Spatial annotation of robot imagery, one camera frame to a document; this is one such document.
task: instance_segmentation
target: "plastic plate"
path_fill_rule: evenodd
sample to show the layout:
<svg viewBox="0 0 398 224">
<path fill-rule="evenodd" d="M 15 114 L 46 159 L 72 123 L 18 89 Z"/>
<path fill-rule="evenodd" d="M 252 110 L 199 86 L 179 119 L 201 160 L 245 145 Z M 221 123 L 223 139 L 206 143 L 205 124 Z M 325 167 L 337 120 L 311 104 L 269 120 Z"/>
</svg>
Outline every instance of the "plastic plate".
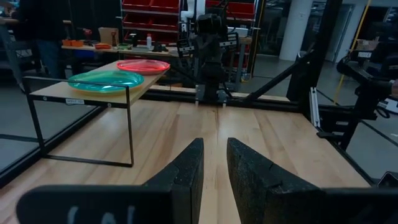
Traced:
<svg viewBox="0 0 398 224">
<path fill-rule="evenodd" d="M 72 88 L 86 93 L 121 94 L 125 93 L 126 89 L 123 87 L 112 86 L 112 84 L 128 85 L 129 88 L 131 89 L 141 85 L 144 82 L 144 77 L 134 72 L 100 71 L 100 72 L 87 72 L 79 75 L 74 75 L 70 77 L 69 80 L 109 83 L 109 85 L 68 83 Z"/>
<path fill-rule="evenodd" d="M 170 68 L 170 64 L 158 60 L 134 59 L 117 63 L 118 69 L 141 75 L 158 75 Z"/>
</svg>

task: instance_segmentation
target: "gray floor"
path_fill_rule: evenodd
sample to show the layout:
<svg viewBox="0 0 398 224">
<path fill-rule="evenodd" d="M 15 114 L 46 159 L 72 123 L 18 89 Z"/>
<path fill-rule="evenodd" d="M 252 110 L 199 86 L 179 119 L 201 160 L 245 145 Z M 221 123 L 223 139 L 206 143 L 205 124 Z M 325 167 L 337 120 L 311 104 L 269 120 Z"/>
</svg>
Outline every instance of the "gray floor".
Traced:
<svg viewBox="0 0 398 224">
<path fill-rule="evenodd" d="M 254 78 L 241 85 L 241 92 L 257 90 L 291 65 L 292 62 L 281 61 L 276 57 L 258 57 Z M 340 74 L 335 66 L 325 63 L 317 88 L 329 98 L 333 98 L 339 80 Z M 286 79 L 267 94 L 285 96 L 288 85 L 289 79 Z M 338 102 L 341 105 L 352 105 L 356 101 L 354 89 L 357 86 L 355 81 L 346 79 Z M 318 100 L 320 104 L 332 104 L 322 95 L 318 95 Z M 49 138 L 91 109 L 87 106 L 66 106 L 49 102 L 36 102 L 36 105 L 44 138 Z M 0 86 L 0 107 L 0 134 L 35 137 L 26 98 L 19 89 Z M 398 116 L 392 115 L 390 119 L 379 118 L 377 121 L 367 122 L 398 142 L 398 137 L 395 136 L 398 134 Z M 36 145 L 37 143 L 0 139 L 0 170 Z M 380 178 L 387 170 L 398 172 L 398 148 L 363 124 L 357 128 L 348 153 L 371 177 Z"/>
</svg>

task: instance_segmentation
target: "white pillar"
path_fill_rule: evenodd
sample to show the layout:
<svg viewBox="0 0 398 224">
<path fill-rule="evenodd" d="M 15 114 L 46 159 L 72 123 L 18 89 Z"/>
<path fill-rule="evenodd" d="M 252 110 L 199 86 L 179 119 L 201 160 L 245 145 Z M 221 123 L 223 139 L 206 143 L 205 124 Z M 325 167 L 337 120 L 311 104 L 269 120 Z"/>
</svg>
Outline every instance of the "white pillar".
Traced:
<svg viewBox="0 0 398 224">
<path fill-rule="evenodd" d="M 344 34 L 343 40 L 341 42 L 341 47 L 338 50 L 336 62 L 339 62 L 344 56 L 346 56 L 351 49 L 351 44 L 355 38 L 356 30 L 358 28 L 359 22 L 361 22 L 362 13 L 364 10 L 364 4 L 354 5 L 353 13 L 349 19 L 346 33 Z"/>
<path fill-rule="evenodd" d="M 313 0 L 292 0 L 279 58 L 294 61 L 300 52 Z"/>
</svg>

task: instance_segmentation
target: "teal plate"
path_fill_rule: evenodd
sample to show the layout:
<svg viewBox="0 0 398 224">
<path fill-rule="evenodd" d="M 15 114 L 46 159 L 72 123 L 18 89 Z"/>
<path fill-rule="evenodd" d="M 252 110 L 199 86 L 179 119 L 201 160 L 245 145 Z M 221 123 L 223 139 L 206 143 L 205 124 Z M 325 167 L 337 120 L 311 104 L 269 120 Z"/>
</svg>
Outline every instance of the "teal plate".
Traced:
<svg viewBox="0 0 398 224">
<path fill-rule="evenodd" d="M 100 71 L 87 72 L 79 75 L 74 75 L 69 78 L 74 81 L 87 81 L 98 83 L 109 83 L 109 85 L 94 85 L 84 83 L 68 83 L 72 88 L 89 92 L 101 94 L 123 93 L 125 88 L 112 86 L 112 84 L 128 85 L 129 88 L 135 88 L 144 82 L 144 77 L 135 72 L 125 71 Z"/>
</svg>

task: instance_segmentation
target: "white bottle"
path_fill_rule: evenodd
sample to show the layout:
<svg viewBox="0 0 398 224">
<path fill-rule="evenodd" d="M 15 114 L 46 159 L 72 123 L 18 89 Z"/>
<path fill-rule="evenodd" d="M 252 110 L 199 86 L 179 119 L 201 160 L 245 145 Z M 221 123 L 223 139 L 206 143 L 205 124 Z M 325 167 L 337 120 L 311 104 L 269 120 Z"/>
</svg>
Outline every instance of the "white bottle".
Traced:
<svg viewBox="0 0 398 224">
<path fill-rule="evenodd" d="M 149 50 L 152 49 L 152 37 L 150 36 L 150 34 L 148 34 L 148 36 L 147 36 L 147 48 Z"/>
</svg>

